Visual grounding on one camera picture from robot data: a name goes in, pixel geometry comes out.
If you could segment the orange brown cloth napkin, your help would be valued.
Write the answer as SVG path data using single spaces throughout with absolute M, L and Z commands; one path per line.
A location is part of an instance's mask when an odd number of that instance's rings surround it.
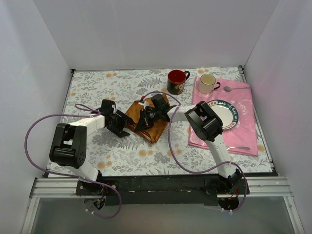
M 169 103 L 168 98 L 165 94 L 161 94 L 165 98 L 165 100 Z M 127 128 L 132 132 L 136 133 L 137 135 L 143 137 L 144 139 L 148 140 L 151 144 L 156 143 L 162 133 L 164 132 L 167 124 L 169 122 L 159 119 L 154 121 L 154 126 L 150 129 L 135 132 L 135 127 L 139 121 L 140 112 L 142 109 L 145 109 L 147 106 L 153 107 L 151 98 L 147 99 L 140 99 L 134 101 L 129 109 L 126 111 L 126 115 L 132 119 L 132 123 L 127 124 Z

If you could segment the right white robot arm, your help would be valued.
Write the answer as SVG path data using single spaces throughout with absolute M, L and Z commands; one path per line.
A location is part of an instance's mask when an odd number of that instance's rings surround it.
M 154 95 L 151 100 L 153 106 L 147 106 L 144 98 L 138 101 L 144 107 L 139 112 L 135 131 L 151 129 L 154 122 L 160 119 L 169 124 L 178 121 L 188 122 L 195 135 L 208 146 L 216 165 L 201 172 L 194 172 L 183 167 L 174 157 L 177 165 L 192 174 L 203 174 L 217 168 L 222 191 L 227 194 L 238 191 L 243 173 L 239 166 L 230 161 L 231 158 L 222 135 L 222 120 L 212 108 L 204 101 L 193 106 L 182 106 L 180 103 L 170 105 L 161 94 Z

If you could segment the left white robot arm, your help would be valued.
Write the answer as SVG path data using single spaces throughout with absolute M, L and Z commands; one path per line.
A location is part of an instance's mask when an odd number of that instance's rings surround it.
M 114 101 L 104 99 L 99 108 L 93 110 L 83 104 L 76 108 L 89 112 L 89 115 L 71 123 L 59 123 L 56 126 L 49 158 L 50 161 L 70 170 L 81 180 L 83 187 L 91 194 L 107 192 L 99 179 L 102 174 L 88 160 L 87 139 L 98 130 L 107 128 L 119 138 L 129 136 L 124 128 L 133 120 L 118 110 Z

